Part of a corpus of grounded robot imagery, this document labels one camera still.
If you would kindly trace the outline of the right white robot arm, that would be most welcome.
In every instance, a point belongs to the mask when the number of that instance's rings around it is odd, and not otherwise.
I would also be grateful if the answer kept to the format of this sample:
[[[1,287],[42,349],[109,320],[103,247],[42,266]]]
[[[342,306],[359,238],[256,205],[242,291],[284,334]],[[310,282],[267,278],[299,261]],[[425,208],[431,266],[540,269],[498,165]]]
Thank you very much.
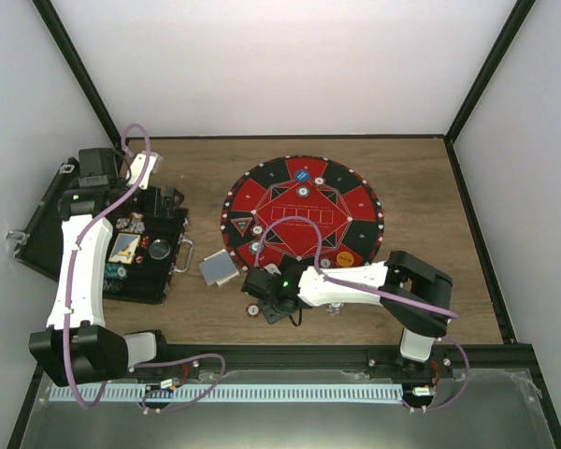
[[[271,325],[324,306],[385,308],[403,327],[396,363],[410,377],[429,367],[435,341],[446,336],[448,324],[457,318],[450,309],[453,278],[403,251],[361,267],[250,268],[241,292],[256,299]]]

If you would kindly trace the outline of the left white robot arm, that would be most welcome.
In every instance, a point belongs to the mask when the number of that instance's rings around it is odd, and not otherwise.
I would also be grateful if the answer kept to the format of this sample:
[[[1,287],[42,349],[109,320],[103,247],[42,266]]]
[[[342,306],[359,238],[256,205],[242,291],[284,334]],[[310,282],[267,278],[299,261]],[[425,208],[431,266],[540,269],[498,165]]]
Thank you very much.
[[[172,354],[158,329],[122,335],[107,327],[104,299],[161,305],[170,289],[188,211],[173,187],[149,184],[162,161],[135,155],[126,176],[113,150],[79,152],[80,173],[58,201],[63,236],[56,298],[29,351],[58,386],[121,379],[140,366],[165,376]]]

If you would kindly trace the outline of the orange big blind button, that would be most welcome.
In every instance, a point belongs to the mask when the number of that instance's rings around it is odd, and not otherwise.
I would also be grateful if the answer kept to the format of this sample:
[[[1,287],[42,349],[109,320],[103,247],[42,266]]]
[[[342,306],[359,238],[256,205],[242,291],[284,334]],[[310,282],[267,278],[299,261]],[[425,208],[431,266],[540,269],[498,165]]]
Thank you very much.
[[[355,256],[353,253],[349,251],[341,251],[337,254],[336,261],[340,267],[343,268],[352,267],[355,262]]]

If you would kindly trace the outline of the teal chip seat two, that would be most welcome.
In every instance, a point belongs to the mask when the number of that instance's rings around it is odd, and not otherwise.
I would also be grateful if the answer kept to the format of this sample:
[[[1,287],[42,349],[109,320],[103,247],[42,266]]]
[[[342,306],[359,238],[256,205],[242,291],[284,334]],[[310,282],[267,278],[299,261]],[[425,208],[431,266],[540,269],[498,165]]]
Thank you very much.
[[[258,241],[252,241],[249,245],[249,251],[251,254],[257,254],[259,252],[260,243]]]

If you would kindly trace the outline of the brown 100 chip stack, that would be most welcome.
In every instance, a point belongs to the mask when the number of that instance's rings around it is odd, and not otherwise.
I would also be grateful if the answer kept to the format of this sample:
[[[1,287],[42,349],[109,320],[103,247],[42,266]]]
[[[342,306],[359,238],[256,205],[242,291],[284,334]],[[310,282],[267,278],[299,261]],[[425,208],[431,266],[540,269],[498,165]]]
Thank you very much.
[[[250,317],[257,317],[261,310],[257,304],[252,303],[247,307],[246,312]]]

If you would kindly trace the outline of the blue small blind button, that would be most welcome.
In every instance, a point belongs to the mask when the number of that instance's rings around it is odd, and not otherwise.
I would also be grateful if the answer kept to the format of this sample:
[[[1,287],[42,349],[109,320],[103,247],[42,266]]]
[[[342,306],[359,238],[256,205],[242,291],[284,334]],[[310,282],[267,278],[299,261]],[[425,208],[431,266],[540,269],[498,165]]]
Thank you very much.
[[[307,182],[310,179],[310,174],[305,168],[301,168],[295,172],[294,179],[298,182]]]

